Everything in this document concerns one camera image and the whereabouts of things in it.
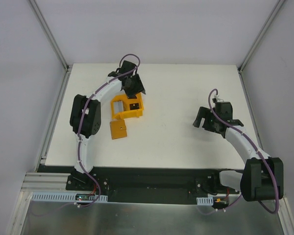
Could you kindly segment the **yellow plastic bin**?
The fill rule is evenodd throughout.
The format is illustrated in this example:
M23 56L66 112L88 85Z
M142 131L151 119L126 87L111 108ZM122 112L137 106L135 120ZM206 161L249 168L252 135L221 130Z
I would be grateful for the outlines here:
M121 113L115 114L113 102L120 101L120 100L123 101L124 111ZM139 103L140 108L138 110L130 110L129 104L131 103ZM143 106L141 93L138 93L135 99L128 99L125 94L117 95L111 100L110 104L111 104L112 119L119 120L119 119L126 119L126 118L139 118L143 115L144 106Z

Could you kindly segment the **orange leather card holder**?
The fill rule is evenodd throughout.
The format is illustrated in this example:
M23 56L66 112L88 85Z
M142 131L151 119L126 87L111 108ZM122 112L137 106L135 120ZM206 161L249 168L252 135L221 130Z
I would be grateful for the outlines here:
M127 128L123 119L110 122L111 138L113 140L127 137Z

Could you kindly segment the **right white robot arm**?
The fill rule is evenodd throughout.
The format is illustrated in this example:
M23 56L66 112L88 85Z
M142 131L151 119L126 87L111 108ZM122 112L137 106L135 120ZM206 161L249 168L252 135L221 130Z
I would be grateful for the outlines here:
M228 187L240 191L246 201L282 199L284 165L254 143L244 124L233 118L230 102L216 102L212 109L200 107L193 122L196 128L220 134L237 151L245 167L242 172L223 170L211 180L211 189L222 193Z

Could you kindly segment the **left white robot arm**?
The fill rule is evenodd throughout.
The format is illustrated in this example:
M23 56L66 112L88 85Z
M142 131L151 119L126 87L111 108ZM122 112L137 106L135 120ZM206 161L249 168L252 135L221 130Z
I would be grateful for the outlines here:
M76 163L70 174L72 185L78 185L82 190L97 186L91 175L94 164L90 161L88 145L101 126L101 105L124 91L126 99L134 102L129 105L128 111L143 107L137 100L141 94L146 93L137 72L139 66L140 60L135 64L122 58L119 67L107 75L106 81L99 88L90 95L77 94L74 97L69 121L77 142Z

